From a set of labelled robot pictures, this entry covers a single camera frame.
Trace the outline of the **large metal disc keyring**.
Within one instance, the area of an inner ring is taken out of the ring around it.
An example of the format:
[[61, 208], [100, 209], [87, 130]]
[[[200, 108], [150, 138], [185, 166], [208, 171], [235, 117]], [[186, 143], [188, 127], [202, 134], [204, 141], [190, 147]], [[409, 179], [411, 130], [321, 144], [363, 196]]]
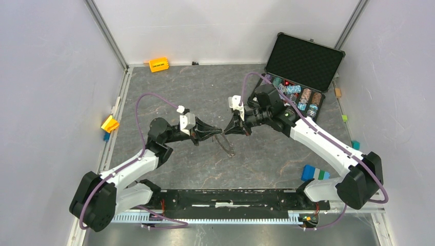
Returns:
[[216, 143], [230, 158], [233, 158], [235, 156], [233, 144], [228, 140], [224, 133], [214, 135], [213, 141], [216, 141]]

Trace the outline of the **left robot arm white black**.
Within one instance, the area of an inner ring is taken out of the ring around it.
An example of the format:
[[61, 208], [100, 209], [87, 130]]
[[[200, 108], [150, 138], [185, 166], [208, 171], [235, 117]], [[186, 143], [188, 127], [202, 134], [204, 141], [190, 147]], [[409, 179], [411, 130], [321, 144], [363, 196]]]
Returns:
[[143, 139], [144, 147], [137, 154], [111, 170], [99, 174], [90, 171], [82, 177], [69, 212], [79, 220], [82, 230], [99, 232], [126, 210], [140, 205], [157, 208], [161, 203], [160, 193], [135, 181], [169, 159], [173, 149], [168, 143], [188, 140], [198, 145], [221, 133], [222, 129], [198, 117], [182, 115], [177, 126], [170, 125], [164, 118], [155, 118], [147, 138]]

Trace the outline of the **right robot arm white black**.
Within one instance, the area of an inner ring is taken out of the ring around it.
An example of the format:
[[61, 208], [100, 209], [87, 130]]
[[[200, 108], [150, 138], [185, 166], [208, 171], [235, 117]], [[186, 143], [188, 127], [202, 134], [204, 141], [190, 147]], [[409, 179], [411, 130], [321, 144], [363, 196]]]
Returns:
[[224, 133], [249, 136], [253, 127], [268, 125], [275, 131], [300, 142], [324, 159], [338, 173], [337, 178], [309, 178], [299, 188], [296, 202], [310, 209], [319, 201], [340, 200], [359, 210], [378, 191], [384, 191], [382, 161], [378, 154], [364, 154], [325, 132], [311, 118], [292, 105], [285, 105], [272, 84], [256, 88], [258, 106], [246, 109], [240, 95], [228, 98], [232, 118]]

